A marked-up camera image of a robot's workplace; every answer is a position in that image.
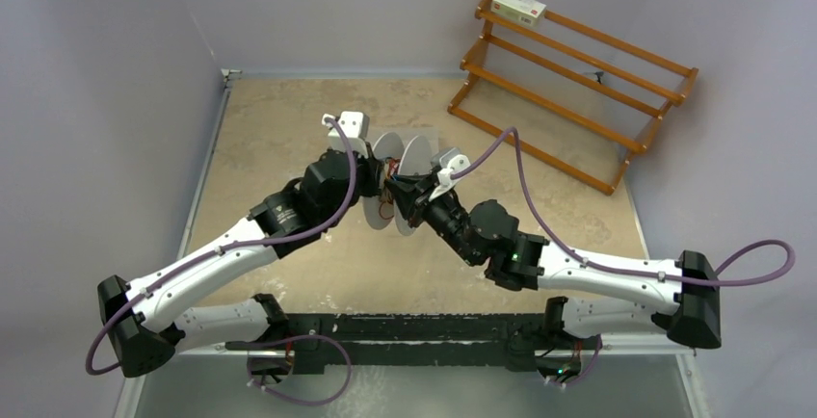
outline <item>white disc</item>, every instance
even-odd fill
[[[400,136],[398,136],[397,133],[386,132],[372,145],[372,152],[378,160],[400,158],[403,154],[403,141],[400,140]],[[366,221],[369,222],[369,225],[375,230],[386,228],[394,217],[394,205],[388,203],[381,204],[381,199],[378,197],[364,197],[362,201],[363,215],[366,217]]]
[[[402,175],[427,174],[432,170],[432,146],[424,136],[417,136],[406,145],[403,158],[400,159],[400,167],[397,173]],[[414,229],[409,226],[409,222],[400,215],[400,210],[394,208],[394,223],[403,235],[411,235]]]

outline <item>floor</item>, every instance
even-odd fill
[[[472,160],[493,137],[448,115],[461,79],[251,79],[235,83],[201,194],[190,249],[198,248],[277,192],[326,149],[324,113],[365,112],[372,126],[435,130],[440,146]],[[579,85],[542,81],[537,91],[585,115],[602,111],[600,96]],[[523,140],[600,178],[616,167],[614,148],[545,110],[495,88],[477,89],[463,108],[498,126],[516,125]],[[551,227],[577,248],[643,257],[626,188],[598,191],[525,155],[534,202]],[[498,199],[541,233],[522,197],[513,149],[503,145],[457,188],[470,209]],[[428,227],[411,237],[396,227],[372,230],[358,205],[324,238],[273,265],[245,274],[202,305],[234,303],[259,292],[288,312],[489,313],[541,311],[553,292],[509,292],[468,268]]]

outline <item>gray wall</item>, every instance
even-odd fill
[[[817,409],[814,0],[647,0],[629,40],[700,68],[687,103],[629,172],[650,253],[683,248],[719,264],[743,244],[790,241],[792,274],[723,289],[724,347],[698,357],[722,416],[813,416]],[[651,68],[617,56],[620,65]],[[757,252],[723,278],[765,274]]]
[[[644,1],[541,0],[557,12],[619,36],[629,30]],[[479,0],[187,2],[218,64],[244,71],[456,71],[481,26],[473,16]],[[581,41],[557,25],[546,31],[593,53],[612,55],[606,46]]]
[[[0,18],[0,415],[111,416],[121,375],[83,369],[95,286],[174,258],[221,73],[182,0]]]

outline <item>scratched table surface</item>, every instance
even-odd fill
[[[201,193],[191,244],[196,249],[223,233],[265,196],[303,174],[327,146],[324,113],[362,111],[383,130],[429,131],[441,147],[458,146],[476,159],[493,137],[448,115],[460,79],[241,79],[224,114]],[[559,79],[540,82],[552,100],[591,116],[600,97]],[[616,168],[614,147],[584,128],[500,89],[480,83],[462,106],[523,140],[599,176]],[[533,201],[569,244],[586,250],[643,257],[625,187],[605,196],[524,155]],[[457,187],[466,210],[496,198],[519,217],[520,230],[541,233],[522,196],[514,151],[503,144]],[[539,312],[561,292],[509,292],[469,268],[428,226],[410,237],[392,224],[371,229],[358,204],[317,243],[245,274],[203,300],[217,305],[256,293],[275,295],[287,312],[490,313]]]

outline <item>white box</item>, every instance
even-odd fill
[[[536,26],[544,15],[545,5],[537,0],[492,0],[490,11],[522,26]]]

